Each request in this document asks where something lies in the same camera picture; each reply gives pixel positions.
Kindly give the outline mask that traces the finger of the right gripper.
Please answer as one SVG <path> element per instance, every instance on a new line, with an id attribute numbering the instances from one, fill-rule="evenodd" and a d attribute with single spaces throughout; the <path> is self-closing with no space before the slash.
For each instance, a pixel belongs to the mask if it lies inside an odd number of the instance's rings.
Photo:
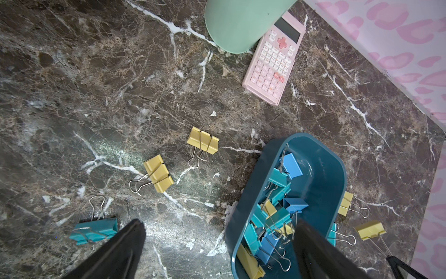
<path id="1" fill-rule="evenodd" d="M 395 279 L 427 279 L 426 276 L 419 273 L 395 256 L 388 256 L 386 260 L 390 265 Z"/>

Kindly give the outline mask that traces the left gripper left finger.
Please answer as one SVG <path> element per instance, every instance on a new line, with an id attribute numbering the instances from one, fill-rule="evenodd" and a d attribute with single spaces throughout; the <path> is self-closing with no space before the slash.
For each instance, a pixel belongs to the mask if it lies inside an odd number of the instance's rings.
<path id="1" fill-rule="evenodd" d="M 134 219 L 65 277 L 67 279 L 133 279 L 146 240 L 143 222 Z"/>

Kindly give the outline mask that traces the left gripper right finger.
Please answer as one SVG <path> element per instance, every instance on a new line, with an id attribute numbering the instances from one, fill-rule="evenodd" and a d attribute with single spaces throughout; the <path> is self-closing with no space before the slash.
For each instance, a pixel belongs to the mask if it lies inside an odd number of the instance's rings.
<path id="1" fill-rule="evenodd" d="M 293 249 L 303 279 L 369 278 L 304 220 L 296 224 Z"/>

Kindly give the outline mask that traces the teal binder clip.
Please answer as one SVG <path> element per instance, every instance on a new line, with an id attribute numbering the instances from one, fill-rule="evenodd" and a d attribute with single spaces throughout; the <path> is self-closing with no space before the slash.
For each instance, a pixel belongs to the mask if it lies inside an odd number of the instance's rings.
<path id="1" fill-rule="evenodd" d="M 92 202 L 95 198 L 101 198 L 100 215 L 95 219 L 95 205 Z M 76 245 L 92 244 L 110 239 L 118 233 L 118 218 L 106 218 L 103 210 L 105 197 L 95 195 L 88 200 L 91 208 L 91 219 L 89 222 L 82 222 L 75 226 L 69 238 L 75 241 Z"/>
<path id="2" fill-rule="evenodd" d="M 339 232 L 339 225 L 337 223 L 333 223 L 327 240 L 334 247 L 336 247 L 336 244 L 338 242 L 344 242 L 350 246 L 355 246 L 357 243 L 355 236 L 345 235 L 345 234 L 342 234 L 341 232 Z"/>

